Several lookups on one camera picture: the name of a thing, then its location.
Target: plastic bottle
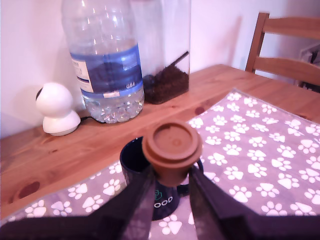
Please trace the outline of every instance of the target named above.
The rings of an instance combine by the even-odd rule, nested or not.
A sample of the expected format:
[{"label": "plastic bottle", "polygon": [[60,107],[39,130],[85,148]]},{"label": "plastic bottle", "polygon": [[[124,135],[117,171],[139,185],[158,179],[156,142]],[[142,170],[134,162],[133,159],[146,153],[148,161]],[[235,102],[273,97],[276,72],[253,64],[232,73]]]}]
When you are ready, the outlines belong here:
[{"label": "plastic bottle", "polygon": [[102,123],[139,114],[144,88],[129,0],[63,0],[62,24],[84,103]]}]

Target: placemat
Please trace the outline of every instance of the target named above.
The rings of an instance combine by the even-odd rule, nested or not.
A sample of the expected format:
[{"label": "placemat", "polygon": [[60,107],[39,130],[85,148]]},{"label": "placemat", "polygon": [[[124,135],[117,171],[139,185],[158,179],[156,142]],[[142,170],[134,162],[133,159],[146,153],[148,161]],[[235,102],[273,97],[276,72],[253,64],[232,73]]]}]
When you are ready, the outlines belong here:
[{"label": "placemat", "polygon": [[[204,174],[267,216],[320,213],[320,125],[234,89],[188,122],[203,139]],[[125,187],[120,162],[5,218],[88,215]],[[149,238],[197,239],[188,197]]]}]

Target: glass jar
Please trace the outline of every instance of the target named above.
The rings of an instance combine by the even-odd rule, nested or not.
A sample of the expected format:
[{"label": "glass jar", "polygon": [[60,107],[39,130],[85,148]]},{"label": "glass jar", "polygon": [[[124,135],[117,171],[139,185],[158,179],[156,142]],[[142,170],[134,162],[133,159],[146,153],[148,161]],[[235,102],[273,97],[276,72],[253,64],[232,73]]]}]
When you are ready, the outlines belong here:
[{"label": "glass jar", "polygon": [[161,104],[189,89],[191,0],[131,0],[145,100]]}]

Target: table surface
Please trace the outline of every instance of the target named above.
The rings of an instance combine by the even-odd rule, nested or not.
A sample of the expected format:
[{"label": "table surface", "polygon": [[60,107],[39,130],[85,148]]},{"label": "table surface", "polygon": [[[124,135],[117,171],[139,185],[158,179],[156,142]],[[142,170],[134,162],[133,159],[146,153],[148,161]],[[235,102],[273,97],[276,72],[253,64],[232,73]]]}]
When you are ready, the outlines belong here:
[{"label": "table surface", "polygon": [[143,136],[154,124],[168,119],[187,121],[232,88],[320,123],[320,94],[215,65],[191,74],[187,93],[160,105],[145,104],[141,114],[126,123],[109,125],[87,119],[63,137],[46,134],[40,126],[2,139],[1,218],[109,166],[119,159],[127,142]]}]

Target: dark blue mug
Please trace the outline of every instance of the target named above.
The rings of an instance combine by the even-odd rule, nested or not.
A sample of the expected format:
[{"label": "dark blue mug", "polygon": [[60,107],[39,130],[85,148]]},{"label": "dark blue mug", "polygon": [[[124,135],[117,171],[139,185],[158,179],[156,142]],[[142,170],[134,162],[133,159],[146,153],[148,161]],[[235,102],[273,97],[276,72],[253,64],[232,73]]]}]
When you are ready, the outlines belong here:
[{"label": "dark blue mug", "polygon": [[[127,185],[135,176],[150,166],[142,150],[142,139],[143,137],[141,136],[132,140],[125,145],[120,153],[120,163]],[[204,172],[204,166],[201,160],[197,162],[197,165],[199,169]],[[156,181],[152,220],[156,221],[170,216],[177,209],[180,197],[188,194],[189,184],[167,187]]]}]

